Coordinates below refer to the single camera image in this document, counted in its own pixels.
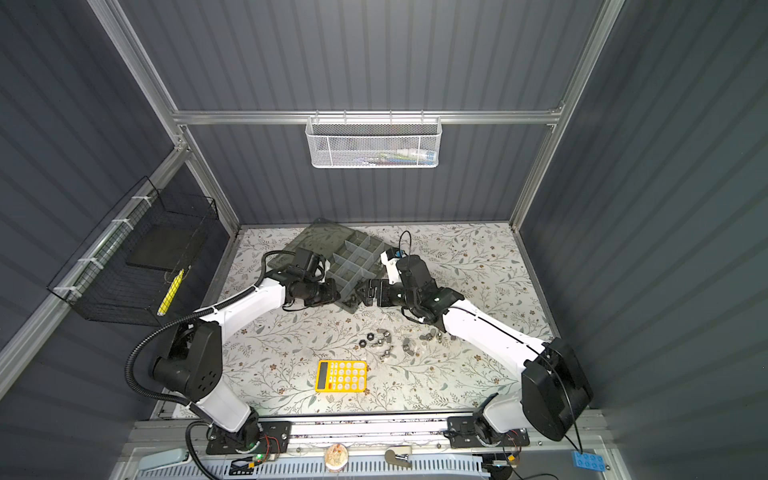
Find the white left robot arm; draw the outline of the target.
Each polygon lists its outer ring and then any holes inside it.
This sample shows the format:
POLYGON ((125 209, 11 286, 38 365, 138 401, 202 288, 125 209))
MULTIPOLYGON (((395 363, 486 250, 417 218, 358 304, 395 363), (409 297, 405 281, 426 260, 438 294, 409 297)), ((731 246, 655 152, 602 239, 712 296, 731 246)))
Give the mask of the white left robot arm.
POLYGON ((250 406, 224 380, 224 346, 232 336, 260 317, 299 301, 306 308, 332 304, 340 299, 333 279, 326 277, 326 259, 310 250, 273 250, 287 255, 279 269, 266 266, 253 285, 210 307, 196 311, 182 323, 173 346, 151 367, 151 377, 181 396, 182 404, 220 429, 238 433, 256 420, 250 406))

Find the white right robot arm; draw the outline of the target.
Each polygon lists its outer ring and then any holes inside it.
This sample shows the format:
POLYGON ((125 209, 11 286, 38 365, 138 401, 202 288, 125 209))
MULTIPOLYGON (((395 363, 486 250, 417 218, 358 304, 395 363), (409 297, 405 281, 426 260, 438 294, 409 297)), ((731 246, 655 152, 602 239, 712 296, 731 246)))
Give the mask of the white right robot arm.
POLYGON ((519 376, 519 397, 493 394, 473 413, 482 444, 495 446, 520 429, 553 441, 577 430, 594 393, 571 345, 559 337, 540 340, 493 318, 462 293, 440 287, 417 255, 384 263, 386 279, 356 285, 363 304, 397 308, 407 320, 462 339, 519 376))

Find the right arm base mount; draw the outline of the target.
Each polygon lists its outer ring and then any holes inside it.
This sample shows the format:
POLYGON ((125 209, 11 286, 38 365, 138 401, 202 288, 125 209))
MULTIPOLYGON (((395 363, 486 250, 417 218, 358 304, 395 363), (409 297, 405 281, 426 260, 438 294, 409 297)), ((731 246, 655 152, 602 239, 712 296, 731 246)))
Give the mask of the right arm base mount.
POLYGON ((471 415, 448 417, 447 427, 441 434, 454 449, 504 447, 521 449, 530 445, 525 429, 496 432, 484 419, 471 415))

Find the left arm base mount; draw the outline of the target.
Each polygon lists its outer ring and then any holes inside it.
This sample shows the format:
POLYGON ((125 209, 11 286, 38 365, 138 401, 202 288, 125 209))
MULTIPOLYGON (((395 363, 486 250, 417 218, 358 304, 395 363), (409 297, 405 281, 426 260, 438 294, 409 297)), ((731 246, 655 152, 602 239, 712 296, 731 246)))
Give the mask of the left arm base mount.
POLYGON ((213 426, 207 433, 208 455, 267 454, 278 455, 287 450, 293 424, 288 421, 252 422, 238 432, 213 426))

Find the green transparent organizer box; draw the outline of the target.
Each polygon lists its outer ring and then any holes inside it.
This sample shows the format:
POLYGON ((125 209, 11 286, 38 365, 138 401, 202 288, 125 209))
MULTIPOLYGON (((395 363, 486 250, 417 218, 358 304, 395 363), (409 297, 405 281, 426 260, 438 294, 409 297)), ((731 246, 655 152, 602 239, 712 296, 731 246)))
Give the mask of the green transparent organizer box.
POLYGON ((392 245, 361 230, 320 219, 284 247, 291 251, 297 248, 310 250, 327 260, 326 278, 334 279, 340 292, 336 304, 353 314, 361 304, 356 294, 358 284, 387 276, 381 254, 392 245))

